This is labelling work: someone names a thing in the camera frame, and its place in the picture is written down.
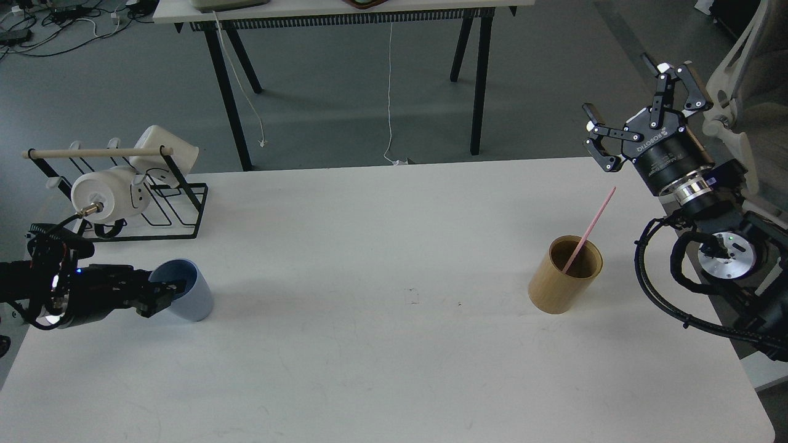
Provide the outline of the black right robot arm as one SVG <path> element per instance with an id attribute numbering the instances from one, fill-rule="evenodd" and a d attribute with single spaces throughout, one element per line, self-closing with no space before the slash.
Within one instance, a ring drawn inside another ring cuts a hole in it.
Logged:
<path id="1" fill-rule="evenodd" d="M 650 105 L 622 129 L 605 126 L 597 109 L 589 118 L 585 146 L 607 173 L 630 162 L 653 196 L 669 196 L 678 209 L 650 221 L 635 242 L 634 269 L 654 305 L 693 327 L 752 345 L 771 360 L 786 361 L 786 230 L 743 209 L 746 168 L 737 159 L 715 165 L 693 135 L 688 118 L 711 109 L 711 98 L 689 63 L 657 64 L 641 59 L 656 78 Z M 665 299 L 648 277 L 645 252 L 665 225 L 679 236 L 670 254 L 670 274 L 690 292 L 713 295 L 736 312 L 731 327 L 707 322 Z"/>

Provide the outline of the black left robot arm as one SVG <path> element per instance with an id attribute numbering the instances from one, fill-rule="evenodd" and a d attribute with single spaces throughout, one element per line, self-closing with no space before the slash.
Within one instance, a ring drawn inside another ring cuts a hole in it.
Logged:
<path id="1" fill-rule="evenodd" d="M 95 244 L 65 227 L 33 223 L 30 258 L 2 263 L 2 302 L 39 330 L 65 329 L 101 321 L 116 309 L 152 317 L 182 297 L 182 277 L 151 281 L 150 270 L 131 265 L 91 264 Z"/>

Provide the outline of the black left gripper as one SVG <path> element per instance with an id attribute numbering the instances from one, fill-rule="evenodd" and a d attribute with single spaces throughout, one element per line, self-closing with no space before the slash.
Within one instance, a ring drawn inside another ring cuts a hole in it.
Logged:
<path id="1" fill-rule="evenodd" d="M 134 308 L 149 319 L 185 293 L 186 280 L 149 281 L 149 275 L 130 265 L 77 268 L 67 284 L 68 301 L 59 329 L 101 321 L 115 309 Z"/>

